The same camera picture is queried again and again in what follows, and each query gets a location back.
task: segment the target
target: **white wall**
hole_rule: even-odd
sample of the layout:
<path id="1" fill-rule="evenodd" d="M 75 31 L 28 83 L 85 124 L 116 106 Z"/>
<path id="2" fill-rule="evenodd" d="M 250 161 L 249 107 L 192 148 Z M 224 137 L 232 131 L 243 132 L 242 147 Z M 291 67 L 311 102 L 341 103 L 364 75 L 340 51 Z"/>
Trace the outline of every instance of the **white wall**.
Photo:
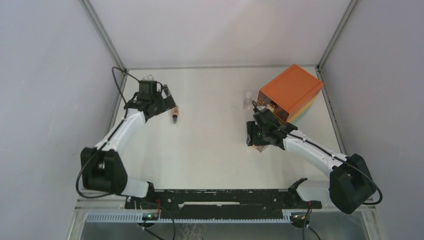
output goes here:
<path id="1" fill-rule="evenodd" d="M 362 0 L 325 67 L 350 153 L 384 194 L 389 239 L 422 239 L 424 223 L 424 1 Z"/>
<path id="2" fill-rule="evenodd" d="M 128 68 L 318 64 L 350 0 L 91 0 Z"/>
<path id="3" fill-rule="evenodd" d="M 80 152 L 111 115 L 113 65 L 79 1 L 1 1 L 1 239 L 65 237 Z"/>

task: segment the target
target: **gray wall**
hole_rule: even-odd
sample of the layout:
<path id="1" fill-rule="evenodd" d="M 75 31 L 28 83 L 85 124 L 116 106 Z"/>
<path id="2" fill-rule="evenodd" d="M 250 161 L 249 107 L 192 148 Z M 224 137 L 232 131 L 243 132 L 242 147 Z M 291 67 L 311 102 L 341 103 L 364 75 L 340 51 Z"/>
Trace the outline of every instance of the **gray wall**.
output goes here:
<path id="1" fill-rule="evenodd" d="M 424 1 L 362 0 L 323 69 L 349 153 L 384 194 L 389 239 L 424 223 Z"/>
<path id="2" fill-rule="evenodd" d="M 0 2 L 0 238 L 63 239 L 79 155 L 105 134 L 114 65 L 77 0 Z"/>

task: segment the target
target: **orange box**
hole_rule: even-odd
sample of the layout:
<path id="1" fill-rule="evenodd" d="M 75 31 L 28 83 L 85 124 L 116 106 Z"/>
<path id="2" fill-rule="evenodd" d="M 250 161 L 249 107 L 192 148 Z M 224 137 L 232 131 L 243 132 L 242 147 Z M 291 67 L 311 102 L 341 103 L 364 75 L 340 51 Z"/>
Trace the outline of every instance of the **orange box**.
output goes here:
<path id="1" fill-rule="evenodd" d="M 282 122 L 293 122 L 312 105 L 324 83 L 293 64 L 262 87 L 258 105 L 267 106 Z"/>

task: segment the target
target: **white table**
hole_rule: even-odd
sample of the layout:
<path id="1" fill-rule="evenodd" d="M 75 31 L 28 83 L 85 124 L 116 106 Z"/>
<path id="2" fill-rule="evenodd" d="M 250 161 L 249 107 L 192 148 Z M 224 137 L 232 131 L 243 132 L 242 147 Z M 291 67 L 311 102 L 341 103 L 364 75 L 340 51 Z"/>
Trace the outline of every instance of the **white table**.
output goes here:
<path id="1" fill-rule="evenodd" d="M 243 110 L 246 91 L 256 99 L 259 89 L 285 67 L 132 70 L 141 79 L 153 75 L 167 84 L 179 106 L 178 123 L 166 112 L 148 120 L 122 157 L 131 161 L 128 175 L 150 181 L 156 189 L 284 189 L 300 178 L 326 176 L 301 156 L 269 146 L 262 153 L 246 146 Z M 306 71 L 316 77 L 313 67 Z M 138 91 L 128 77 L 126 99 Z M 124 115 L 123 102 L 117 119 Z M 323 94 L 295 123 L 306 135 L 339 150 Z"/>

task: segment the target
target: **gray floor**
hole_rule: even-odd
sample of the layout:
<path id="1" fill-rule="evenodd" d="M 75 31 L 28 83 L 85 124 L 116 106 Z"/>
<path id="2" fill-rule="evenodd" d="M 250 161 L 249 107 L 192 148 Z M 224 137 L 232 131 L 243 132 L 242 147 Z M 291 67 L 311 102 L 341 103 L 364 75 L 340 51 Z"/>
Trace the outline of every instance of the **gray floor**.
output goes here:
<path id="1" fill-rule="evenodd" d="M 323 240 L 368 240 L 360 212 L 346 215 L 341 212 L 313 212 L 310 226 Z M 172 239 L 170 223 L 156 224 L 151 231 L 166 240 Z M 306 229 L 307 240 L 317 240 Z M 135 223 L 86 223 L 82 240 L 156 240 Z M 176 224 L 176 240 L 301 240 L 302 229 L 287 223 L 221 223 Z"/>

